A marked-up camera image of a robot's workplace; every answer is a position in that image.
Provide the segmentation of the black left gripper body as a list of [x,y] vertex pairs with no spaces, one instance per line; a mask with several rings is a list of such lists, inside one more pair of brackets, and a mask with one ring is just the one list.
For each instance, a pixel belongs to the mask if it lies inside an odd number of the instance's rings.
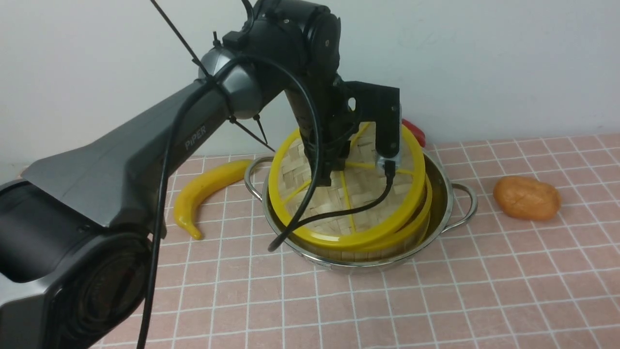
[[339,76],[323,79],[311,73],[299,73],[299,81],[314,103],[311,107],[303,91],[292,83],[285,91],[302,138],[303,153],[317,176],[317,187],[332,185],[331,173],[344,169],[348,155],[345,147],[358,130],[354,112],[347,105],[348,93]]

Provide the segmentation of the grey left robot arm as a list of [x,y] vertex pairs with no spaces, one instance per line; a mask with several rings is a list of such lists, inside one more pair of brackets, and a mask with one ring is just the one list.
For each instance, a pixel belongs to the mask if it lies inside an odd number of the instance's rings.
[[230,119],[279,93],[306,100],[314,161],[332,121],[341,20],[303,0],[244,2],[247,20],[202,59],[199,77],[93,143],[40,159],[1,187],[1,347],[88,349],[142,304],[143,347],[169,177]]

